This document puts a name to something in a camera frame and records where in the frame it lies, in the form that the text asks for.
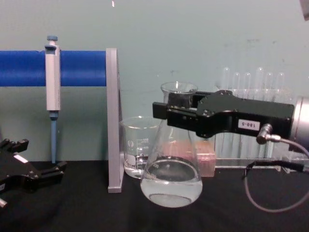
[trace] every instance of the flask neck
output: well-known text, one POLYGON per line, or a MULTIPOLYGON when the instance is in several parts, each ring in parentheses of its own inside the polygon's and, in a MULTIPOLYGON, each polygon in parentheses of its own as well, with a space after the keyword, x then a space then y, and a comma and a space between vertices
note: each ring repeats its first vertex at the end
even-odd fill
POLYGON ((170 106, 190 108, 197 87, 191 83, 168 82, 161 86, 164 103, 170 106))
POLYGON ((181 108, 190 108, 192 103, 192 94, 181 94, 181 93, 164 93, 164 103, 168 105, 177 106, 181 108))

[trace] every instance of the erlenmeyer flask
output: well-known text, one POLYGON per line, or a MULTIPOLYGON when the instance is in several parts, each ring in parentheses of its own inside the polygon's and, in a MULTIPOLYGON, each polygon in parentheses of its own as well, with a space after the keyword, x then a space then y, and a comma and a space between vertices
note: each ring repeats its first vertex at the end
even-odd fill
MULTIPOLYGON (((184 108, 190 108, 197 91, 196 86, 181 82, 165 83, 161 89, 165 103, 184 108)), ((150 201, 164 207, 186 206, 200 196, 203 185, 189 131, 162 120, 140 187, 150 201)))

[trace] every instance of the blue cylinder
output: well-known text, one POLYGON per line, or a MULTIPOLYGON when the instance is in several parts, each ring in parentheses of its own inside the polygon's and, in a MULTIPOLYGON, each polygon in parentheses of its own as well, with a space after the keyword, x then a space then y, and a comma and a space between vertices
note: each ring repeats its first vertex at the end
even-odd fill
MULTIPOLYGON (((61 51, 61 86, 106 86, 105 51, 61 51)), ((45 86, 45 51, 0 51, 0 87, 45 86)))

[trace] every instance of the white label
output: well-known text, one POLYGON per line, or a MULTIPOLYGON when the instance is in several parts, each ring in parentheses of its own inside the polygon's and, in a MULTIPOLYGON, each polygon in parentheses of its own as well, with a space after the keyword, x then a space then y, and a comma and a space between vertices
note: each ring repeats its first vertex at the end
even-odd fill
POLYGON ((126 160, 127 163, 135 166, 135 163, 136 163, 135 156, 127 154, 126 157, 127 157, 127 160, 126 160))
POLYGON ((238 121, 238 128, 252 130, 252 131, 254 131, 254 130, 259 131, 260 130, 260 122, 240 119, 238 121))
POLYGON ((14 158, 18 159, 19 161, 21 161, 23 163, 27 163, 28 162, 28 160, 26 160, 24 157, 21 157, 20 155, 15 155, 14 158))
POLYGON ((133 147, 133 146, 134 146, 134 142, 133 142, 132 140, 129 140, 129 141, 127 142, 127 145, 128 145, 129 147, 133 147))
POLYGON ((5 184, 0 185, 0 191, 4 190, 4 188, 5 188, 5 184))

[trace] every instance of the glass beaker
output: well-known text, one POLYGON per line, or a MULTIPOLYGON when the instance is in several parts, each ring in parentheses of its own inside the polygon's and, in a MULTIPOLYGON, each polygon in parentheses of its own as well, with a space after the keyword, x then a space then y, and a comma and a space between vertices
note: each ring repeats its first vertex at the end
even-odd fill
MULTIPOLYGON (((165 103, 184 108, 190 108, 197 91, 195 85, 181 82, 165 83, 161 89, 165 103)), ((140 183, 143 194, 164 207, 183 207, 200 196, 202 186, 189 131, 162 120, 140 183)))
POLYGON ((124 138, 124 169, 134 178, 141 178, 155 141, 160 120, 153 117, 137 116, 120 122, 124 138))

